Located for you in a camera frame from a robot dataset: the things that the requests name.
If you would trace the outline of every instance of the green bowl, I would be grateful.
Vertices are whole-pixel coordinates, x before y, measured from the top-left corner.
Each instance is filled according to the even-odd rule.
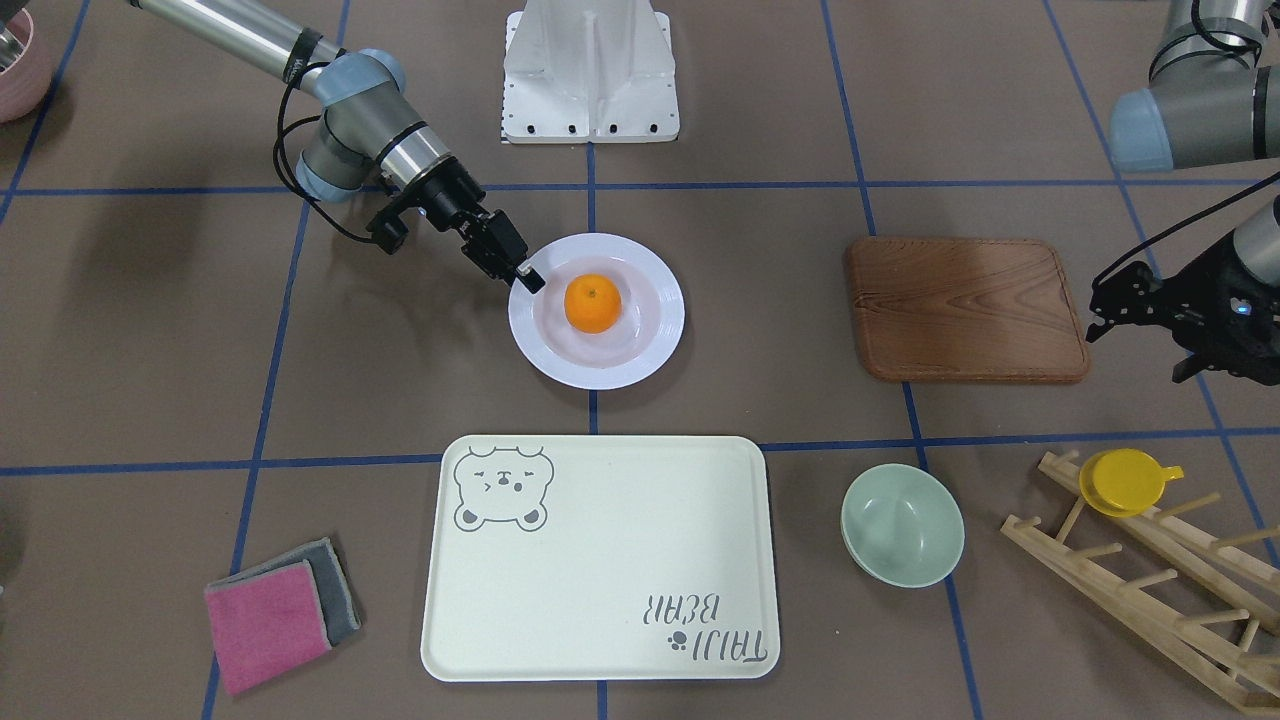
[[[845,547],[864,570],[902,588],[946,578],[964,551],[964,520],[933,475],[910,465],[877,465],[845,493]]]

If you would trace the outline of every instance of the pink sponge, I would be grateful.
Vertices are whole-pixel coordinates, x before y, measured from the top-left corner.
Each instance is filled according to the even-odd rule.
[[[324,614],[306,560],[205,589],[223,685],[242,693],[329,652]]]

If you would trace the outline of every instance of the cable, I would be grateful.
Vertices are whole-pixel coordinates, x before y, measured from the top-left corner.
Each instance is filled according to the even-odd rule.
[[[1254,55],[1257,55],[1258,53],[1262,51],[1262,45],[1260,45],[1256,40],[1249,37],[1236,36],[1244,41],[1244,45],[1229,45],[1213,37],[1213,33],[1211,33],[1208,28],[1204,27],[1204,20],[1201,19],[1199,17],[1199,4],[1201,0],[1192,0],[1192,27],[1196,28],[1196,35],[1201,36],[1201,38],[1204,42],[1208,42],[1211,46],[1222,50],[1224,53],[1230,53],[1231,55],[1235,56],[1244,55],[1245,53],[1253,53]]]
[[[1240,200],[1244,200],[1245,197],[1248,197],[1248,196],[1253,195],[1254,192],[1257,192],[1257,191],[1267,187],[1268,184],[1275,183],[1276,181],[1280,181],[1280,173],[1275,173],[1275,174],[1272,174],[1272,176],[1270,176],[1267,178],[1263,178],[1263,179],[1253,183],[1252,186],[1242,190],[1240,192],[1236,192],[1235,195],[1228,197],[1226,200],[1222,200],[1221,202],[1219,202],[1219,204],[1216,204],[1213,206],[1206,208],[1206,209],[1201,210],[1199,213],[1196,213],[1190,218],[1187,218],[1185,220],[1181,220],[1179,223],[1174,223],[1172,225],[1170,225],[1169,228],[1166,228],[1164,232],[1158,232],[1158,233],[1153,234],[1146,242],[1143,242],[1143,243],[1135,246],[1133,250],[1125,252],[1115,263],[1111,263],[1111,265],[1107,266],[1106,270],[1102,270],[1101,273],[1098,273],[1098,275],[1096,278],[1093,278],[1093,290],[1098,290],[1098,286],[1101,286],[1102,282],[1106,281],[1107,275],[1110,275],[1111,273],[1114,273],[1116,270],[1116,268],[1119,268],[1120,265],[1124,265],[1125,260],[1133,258],[1134,255],[1142,252],[1143,250],[1151,247],[1152,245],[1156,245],[1161,240],[1165,240],[1166,237],[1169,237],[1169,236],[1174,234],[1175,232],[1185,228],[1187,225],[1190,225],[1192,223],[1197,223],[1199,220],[1203,220],[1204,218],[1212,215],[1213,213],[1217,213],[1222,208],[1226,208],[1228,205],[1233,205],[1233,204],[1235,204],[1235,202],[1238,202]]]
[[[298,178],[293,173],[293,168],[289,164],[289,156],[284,150],[284,141],[285,138],[288,138],[291,132],[298,129],[302,126],[317,122],[320,119],[320,115],[311,115],[310,118],[303,118],[301,120],[289,124],[288,127],[284,127],[284,115],[287,114],[289,108],[289,97],[293,95],[293,91],[297,90],[298,83],[302,82],[302,78],[307,73],[310,73],[314,69],[324,68],[329,63],[311,63],[294,77],[293,82],[291,82],[284,87],[284,95],[280,96],[280,111],[275,117],[275,143],[271,146],[271,165],[275,168],[275,177],[280,179],[280,183],[298,197],[306,200],[307,205],[310,205],[311,209],[315,210],[317,215],[324,218],[324,220],[329,223],[329,225],[333,227],[333,229],[338,231],[343,237],[355,240],[356,242],[376,245],[378,241],[375,241],[372,237],[358,236],[344,228],[342,223],[333,219],[333,217],[330,217],[329,213],[326,213],[324,208],[321,208],[320,204],[316,202],[315,197],[307,195],[307,191],[302,188],[301,183],[298,183]]]

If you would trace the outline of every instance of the bear cartoon print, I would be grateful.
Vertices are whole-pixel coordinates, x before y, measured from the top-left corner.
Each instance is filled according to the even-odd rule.
[[[453,466],[461,497],[453,521],[468,533],[490,521],[515,521],[531,533],[547,524],[543,501],[554,475],[540,447],[470,447]]]

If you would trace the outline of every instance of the white tray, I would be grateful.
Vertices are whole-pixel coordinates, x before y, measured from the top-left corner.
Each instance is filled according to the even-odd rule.
[[[421,646],[435,678],[759,678],[780,648],[750,441],[468,436],[444,452]]]

